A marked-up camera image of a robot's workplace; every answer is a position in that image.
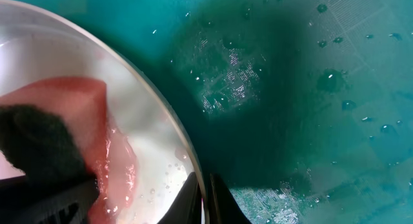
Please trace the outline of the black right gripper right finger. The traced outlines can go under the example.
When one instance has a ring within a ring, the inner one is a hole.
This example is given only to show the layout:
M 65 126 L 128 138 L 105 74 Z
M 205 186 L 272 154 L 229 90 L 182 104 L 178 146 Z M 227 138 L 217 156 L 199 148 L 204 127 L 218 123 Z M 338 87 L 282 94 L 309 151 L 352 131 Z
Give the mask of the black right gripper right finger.
M 218 174 L 210 174 L 208 209 L 210 224 L 251 224 Z

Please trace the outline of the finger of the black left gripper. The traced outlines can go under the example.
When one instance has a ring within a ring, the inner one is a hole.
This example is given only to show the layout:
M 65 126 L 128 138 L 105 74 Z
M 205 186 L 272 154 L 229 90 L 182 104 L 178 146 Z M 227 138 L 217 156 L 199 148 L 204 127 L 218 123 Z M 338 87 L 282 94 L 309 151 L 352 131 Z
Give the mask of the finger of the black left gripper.
M 48 188 L 32 186 L 26 176 L 2 179 L 1 223 L 85 224 L 98 196 L 95 176 Z

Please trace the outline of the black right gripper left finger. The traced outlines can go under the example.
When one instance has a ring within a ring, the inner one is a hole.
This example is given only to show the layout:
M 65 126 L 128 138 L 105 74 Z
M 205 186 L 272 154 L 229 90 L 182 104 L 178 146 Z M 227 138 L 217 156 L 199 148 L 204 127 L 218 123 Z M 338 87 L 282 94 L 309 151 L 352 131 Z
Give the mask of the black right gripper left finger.
M 158 224 L 201 224 L 201 208 L 199 183 L 196 174 L 191 172 Z

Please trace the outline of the light blue plate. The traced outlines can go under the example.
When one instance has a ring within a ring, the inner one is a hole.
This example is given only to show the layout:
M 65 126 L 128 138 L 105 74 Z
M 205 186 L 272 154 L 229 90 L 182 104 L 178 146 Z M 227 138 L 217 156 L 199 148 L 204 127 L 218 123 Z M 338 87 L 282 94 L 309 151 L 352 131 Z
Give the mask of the light blue plate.
M 1 0 L 1 95 L 46 79 L 105 84 L 99 107 L 111 129 L 108 214 L 112 223 L 157 223 L 191 173 L 201 175 L 192 143 L 168 102 L 121 54 L 45 9 Z

